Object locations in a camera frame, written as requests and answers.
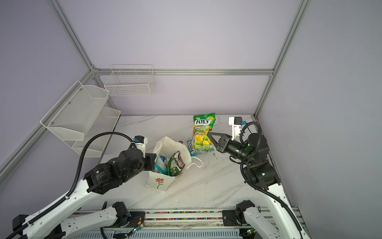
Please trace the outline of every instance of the green candy bag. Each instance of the green candy bag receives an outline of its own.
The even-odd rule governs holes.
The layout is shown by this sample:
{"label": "green candy bag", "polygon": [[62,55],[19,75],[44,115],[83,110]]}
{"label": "green candy bag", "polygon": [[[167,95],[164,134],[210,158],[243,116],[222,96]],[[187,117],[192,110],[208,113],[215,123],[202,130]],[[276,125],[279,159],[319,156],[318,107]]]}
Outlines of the green candy bag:
{"label": "green candy bag", "polygon": [[213,144],[207,137],[215,123],[215,113],[194,115],[193,148],[196,150],[211,150]]}

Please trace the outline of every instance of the white wire basket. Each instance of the white wire basket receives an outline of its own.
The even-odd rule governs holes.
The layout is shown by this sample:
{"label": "white wire basket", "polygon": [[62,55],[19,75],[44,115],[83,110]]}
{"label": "white wire basket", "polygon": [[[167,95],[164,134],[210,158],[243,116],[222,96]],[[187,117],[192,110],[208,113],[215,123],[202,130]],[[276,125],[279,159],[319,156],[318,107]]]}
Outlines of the white wire basket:
{"label": "white wire basket", "polygon": [[105,83],[111,96],[150,96],[155,78],[153,65],[110,65],[112,73]]}
{"label": "white wire basket", "polygon": [[[85,144],[95,135],[103,132],[113,131],[121,111],[103,107],[101,113],[98,115],[93,126],[89,130],[88,134],[82,141],[75,141],[71,148],[81,155],[82,150],[84,149]],[[111,135],[104,135],[95,139],[87,148],[85,157],[101,157],[104,152],[107,142],[109,142]]]}
{"label": "white wire basket", "polygon": [[47,124],[40,121],[63,141],[84,140],[109,97],[108,90],[82,85],[79,81],[75,84],[80,84],[80,87],[53,119]]}

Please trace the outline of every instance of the metal frame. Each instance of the metal frame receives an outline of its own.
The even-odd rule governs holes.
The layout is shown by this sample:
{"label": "metal frame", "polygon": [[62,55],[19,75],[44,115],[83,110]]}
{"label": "metal frame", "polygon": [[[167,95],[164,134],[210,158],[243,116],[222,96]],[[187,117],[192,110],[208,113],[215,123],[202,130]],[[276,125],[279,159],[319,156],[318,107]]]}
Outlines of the metal frame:
{"label": "metal frame", "polygon": [[259,116],[261,108],[264,105],[265,99],[267,98],[267,96],[268,96],[268,94],[269,94],[269,92],[270,92],[270,90],[271,90],[271,88],[272,88],[272,86],[276,80],[276,76],[280,70],[280,67],[281,67],[283,61],[285,60],[285,57],[287,56],[288,50],[289,50],[289,48],[292,44],[292,41],[296,35],[298,27],[301,24],[301,21],[304,18],[306,11],[308,10],[310,2],[311,2],[311,0],[302,0],[301,1],[301,4],[300,4],[300,7],[298,8],[296,17],[293,21],[293,24],[289,30],[288,36],[286,37],[285,42],[283,44],[283,47],[281,48],[280,54],[277,58],[277,61],[276,61],[275,67],[274,67],[274,73],[272,76],[269,77],[268,83],[264,89],[264,92],[261,96],[259,104],[257,105],[256,111],[254,113],[255,117]]}
{"label": "metal frame", "polygon": [[[65,14],[59,0],[48,0],[51,5],[57,19],[63,26],[65,32],[67,33],[70,41],[73,43],[75,49],[80,55],[81,59],[88,68],[88,72],[81,78],[80,82],[84,84],[88,79],[93,77],[99,87],[104,88],[102,81],[100,80],[101,75],[111,74],[110,69],[97,69],[89,59],[85,48],[81,44],[77,34],[74,31],[68,17]],[[288,36],[284,42],[281,52],[278,56],[274,69],[154,69],[155,75],[267,75],[269,80],[267,86],[262,94],[261,100],[256,108],[254,116],[257,117],[267,98],[270,89],[276,79],[277,73],[285,59],[288,49],[292,43],[292,40],[296,34],[298,26],[304,17],[307,8],[311,0],[302,0],[299,10],[296,14],[294,22],[290,28]],[[66,92],[66,94],[55,104],[56,109],[60,109],[61,104],[73,94],[72,90]],[[108,104],[111,108],[116,109],[114,103],[109,98]],[[45,132],[45,128],[40,124],[33,132],[24,140],[24,142],[17,148],[17,150],[7,159],[7,161],[2,165],[0,169],[0,188],[5,184],[7,179],[10,177],[12,172],[15,170],[17,165],[21,162],[24,156],[29,152],[29,150],[36,144],[40,139],[42,134]]]}

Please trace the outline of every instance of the snack package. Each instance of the snack package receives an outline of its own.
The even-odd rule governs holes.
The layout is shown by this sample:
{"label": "snack package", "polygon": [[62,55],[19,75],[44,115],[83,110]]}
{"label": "snack package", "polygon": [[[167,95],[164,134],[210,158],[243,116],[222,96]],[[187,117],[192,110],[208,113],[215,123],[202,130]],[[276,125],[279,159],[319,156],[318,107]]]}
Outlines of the snack package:
{"label": "snack package", "polygon": [[168,164],[168,159],[166,157],[159,156],[157,158],[157,162],[155,163],[153,172],[168,175],[167,164]]}
{"label": "snack package", "polygon": [[188,151],[190,152],[191,157],[195,157],[196,155],[199,155],[199,154],[204,154],[204,153],[214,151],[214,148],[212,148],[210,150],[205,150],[205,151],[204,150],[196,150],[196,149],[194,149],[194,147],[192,147],[192,140],[187,140],[187,145],[188,145]]}
{"label": "snack package", "polygon": [[194,115],[193,148],[196,150],[211,150],[213,144],[207,137],[215,123],[215,113]]}
{"label": "snack package", "polygon": [[176,152],[168,162],[168,175],[177,176],[180,171],[185,167],[185,163],[180,157],[180,152]]}

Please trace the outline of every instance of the white mesh shelf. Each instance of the white mesh shelf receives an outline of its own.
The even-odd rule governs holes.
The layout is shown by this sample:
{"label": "white mesh shelf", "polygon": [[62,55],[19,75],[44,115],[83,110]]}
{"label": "white mesh shelf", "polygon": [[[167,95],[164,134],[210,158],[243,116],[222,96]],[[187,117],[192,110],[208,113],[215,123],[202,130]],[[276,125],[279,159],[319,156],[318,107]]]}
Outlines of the white mesh shelf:
{"label": "white mesh shelf", "polygon": [[111,96],[151,95],[154,85],[152,65],[110,65],[112,73],[105,83]]}
{"label": "white mesh shelf", "polygon": [[[93,126],[89,130],[89,133],[86,135],[83,141],[75,141],[73,146],[71,147],[78,154],[81,154],[85,144],[91,139],[93,136],[103,133],[113,131],[115,125],[117,124],[118,118],[121,114],[121,111],[103,107],[101,113],[98,115],[95,120]],[[103,151],[106,148],[106,144],[109,141],[111,135],[104,135],[97,139],[95,139],[87,149],[85,153],[85,157],[101,157]]]}
{"label": "white mesh shelf", "polygon": [[61,140],[84,140],[105,105],[109,91],[93,85],[81,85],[46,125]]}

